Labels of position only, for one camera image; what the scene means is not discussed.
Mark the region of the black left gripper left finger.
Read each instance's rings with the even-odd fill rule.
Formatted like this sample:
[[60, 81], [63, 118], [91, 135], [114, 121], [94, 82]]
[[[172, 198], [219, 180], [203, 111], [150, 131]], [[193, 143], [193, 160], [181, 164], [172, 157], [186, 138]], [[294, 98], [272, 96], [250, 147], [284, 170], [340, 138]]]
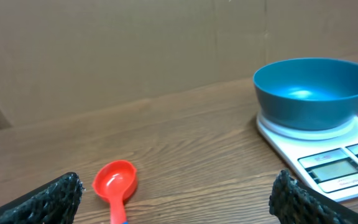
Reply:
[[83, 183], [75, 172], [62, 176], [0, 207], [0, 223], [72, 224]]

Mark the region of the white digital kitchen scale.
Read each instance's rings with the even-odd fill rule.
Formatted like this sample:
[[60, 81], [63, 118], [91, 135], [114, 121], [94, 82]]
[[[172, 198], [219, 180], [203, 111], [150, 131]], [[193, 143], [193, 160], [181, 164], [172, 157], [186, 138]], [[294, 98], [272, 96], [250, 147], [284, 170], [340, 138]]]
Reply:
[[286, 128], [257, 115], [261, 135], [308, 187], [337, 202], [358, 197], [358, 117], [332, 129]]

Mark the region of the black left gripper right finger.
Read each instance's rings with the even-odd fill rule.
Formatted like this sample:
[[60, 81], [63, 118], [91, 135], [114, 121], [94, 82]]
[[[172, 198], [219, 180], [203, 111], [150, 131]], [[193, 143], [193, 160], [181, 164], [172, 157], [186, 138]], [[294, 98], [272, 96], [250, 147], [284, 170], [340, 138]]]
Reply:
[[286, 169], [277, 175], [268, 205], [281, 224], [358, 224], [358, 213], [293, 179]]

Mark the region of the red measuring scoop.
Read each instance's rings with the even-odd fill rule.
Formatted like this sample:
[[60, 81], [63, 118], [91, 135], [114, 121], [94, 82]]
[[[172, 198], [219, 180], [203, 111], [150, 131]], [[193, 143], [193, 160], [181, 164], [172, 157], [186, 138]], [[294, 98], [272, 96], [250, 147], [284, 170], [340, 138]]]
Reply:
[[137, 188], [137, 169], [127, 160], [113, 161], [98, 171], [92, 187], [109, 204], [110, 224], [128, 223], [124, 202]]

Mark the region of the teal blue bowl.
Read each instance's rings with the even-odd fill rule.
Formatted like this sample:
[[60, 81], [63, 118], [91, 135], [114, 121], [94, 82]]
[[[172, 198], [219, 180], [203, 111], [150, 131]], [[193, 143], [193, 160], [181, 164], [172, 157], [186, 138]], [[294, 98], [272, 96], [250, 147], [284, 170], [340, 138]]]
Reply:
[[253, 82], [262, 114], [293, 129], [319, 131], [358, 115], [358, 63], [293, 58], [258, 69]]

